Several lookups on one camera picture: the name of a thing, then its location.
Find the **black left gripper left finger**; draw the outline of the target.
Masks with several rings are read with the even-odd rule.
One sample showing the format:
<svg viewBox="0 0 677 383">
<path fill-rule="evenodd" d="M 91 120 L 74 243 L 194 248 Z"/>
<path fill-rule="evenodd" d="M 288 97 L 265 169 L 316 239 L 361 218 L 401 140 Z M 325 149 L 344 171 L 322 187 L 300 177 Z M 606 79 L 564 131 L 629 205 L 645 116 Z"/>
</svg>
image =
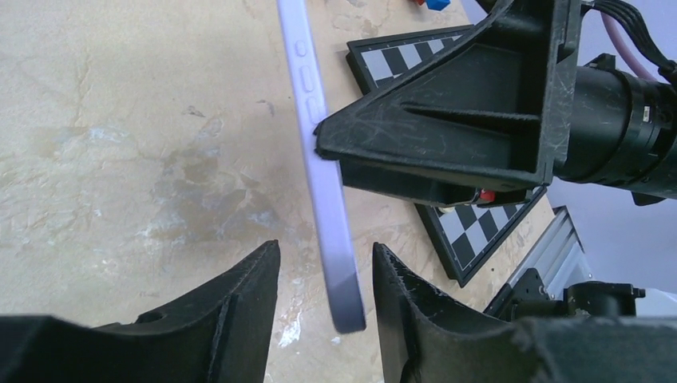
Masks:
<svg viewBox="0 0 677 383">
<path fill-rule="evenodd" d="M 49 315 L 1 319 L 4 382 L 261 382 L 278 296 L 267 241 L 230 270 L 141 314 L 88 328 Z"/>
</svg>

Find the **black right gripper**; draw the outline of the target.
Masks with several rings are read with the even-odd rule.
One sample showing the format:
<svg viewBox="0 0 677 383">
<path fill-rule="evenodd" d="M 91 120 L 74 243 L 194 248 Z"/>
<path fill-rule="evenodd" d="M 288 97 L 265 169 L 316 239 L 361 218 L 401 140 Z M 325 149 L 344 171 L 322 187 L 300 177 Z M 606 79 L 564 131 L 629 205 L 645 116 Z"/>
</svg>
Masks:
<svg viewBox="0 0 677 383">
<path fill-rule="evenodd" d="M 319 124 L 317 153 L 496 192 L 568 155 L 579 1 L 499 1 L 456 43 Z"/>
</svg>

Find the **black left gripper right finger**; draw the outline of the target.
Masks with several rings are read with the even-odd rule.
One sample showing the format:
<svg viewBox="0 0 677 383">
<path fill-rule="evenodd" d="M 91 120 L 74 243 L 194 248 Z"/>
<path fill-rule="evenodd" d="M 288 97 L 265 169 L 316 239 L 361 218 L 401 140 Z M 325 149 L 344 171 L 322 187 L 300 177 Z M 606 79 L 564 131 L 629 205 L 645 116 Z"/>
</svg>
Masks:
<svg viewBox="0 0 677 383">
<path fill-rule="evenodd" d="M 387 382 L 673 382 L 673 318 L 504 322 L 428 283 L 386 245 L 372 250 Z"/>
</svg>

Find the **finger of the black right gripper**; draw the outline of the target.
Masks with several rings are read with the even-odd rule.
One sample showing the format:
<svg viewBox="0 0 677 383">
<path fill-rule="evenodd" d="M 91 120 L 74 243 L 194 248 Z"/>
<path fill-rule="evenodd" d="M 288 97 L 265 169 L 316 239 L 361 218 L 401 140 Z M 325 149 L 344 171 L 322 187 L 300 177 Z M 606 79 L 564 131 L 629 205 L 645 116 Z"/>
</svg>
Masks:
<svg viewBox="0 0 677 383">
<path fill-rule="evenodd" d="M 350 188 L 434 207 L 474 204 L 495 207 L 528 202 L 548 183 L 548 165 L 461 158 L 396 161 L 344 158 L 343 183 Z"/>
</svg>

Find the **phone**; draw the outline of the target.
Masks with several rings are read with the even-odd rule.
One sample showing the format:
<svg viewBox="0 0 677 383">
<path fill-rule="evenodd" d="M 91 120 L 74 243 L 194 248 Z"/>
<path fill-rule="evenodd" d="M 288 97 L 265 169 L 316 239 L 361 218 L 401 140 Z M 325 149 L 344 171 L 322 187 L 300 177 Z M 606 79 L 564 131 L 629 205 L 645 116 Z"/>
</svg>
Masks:
<svg viewBox="0 0 677 383">
<path fill-rule="evenodd" d="M 286 0 L 277 8 L 332 322 L 340 334 L 364 331 L 366 315 L 340 165 L 315 151 L 314 131 L 327 117 L 327 105 L 307 6 Z"/>
</svg>

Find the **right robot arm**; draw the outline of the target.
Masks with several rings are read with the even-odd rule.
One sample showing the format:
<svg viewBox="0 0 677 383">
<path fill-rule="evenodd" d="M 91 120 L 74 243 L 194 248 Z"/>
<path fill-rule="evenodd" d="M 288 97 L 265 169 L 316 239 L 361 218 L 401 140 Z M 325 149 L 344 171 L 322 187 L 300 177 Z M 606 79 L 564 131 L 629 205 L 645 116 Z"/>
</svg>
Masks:
<svg viewBox="0 0 677 383">
<path fill-rule="evenodd" d="M 437 207 L 523 203 L 554 178 L 676 196 L 676 63 L 623 1 L 483 1 L 451 46 L 337 111 L 316 152 L 344 182 Z M 662 81 L 602 54 L 578 65 L 583 16 L 614 18 Z"/>
</svg>

